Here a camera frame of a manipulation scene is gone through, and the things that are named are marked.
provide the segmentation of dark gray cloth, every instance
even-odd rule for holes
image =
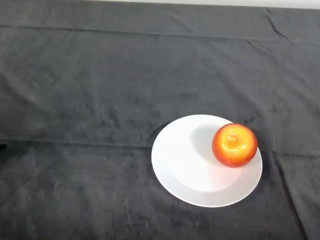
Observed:
[[[1,240],[317,240],[316,10],[96,1],[0,3]],[[151,165],[167,123],[254,130],[257,188],[178,200]]]

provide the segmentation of apple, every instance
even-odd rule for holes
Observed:
[[[230,168],[248,164],[256,155],[258,140],[252,130],[239,123],[221,127],[214,135],[212,151],[215,158]]]

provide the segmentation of white plate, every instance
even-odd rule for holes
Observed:
[[[258,149],[250,163],[230,168],[216,160],[212,140],[231,123],[211,115],[191,115],[167,125],[156,137],[151,153],[159,182],[177,198],[202,207],[239,202],[257,186],[262,174]]]

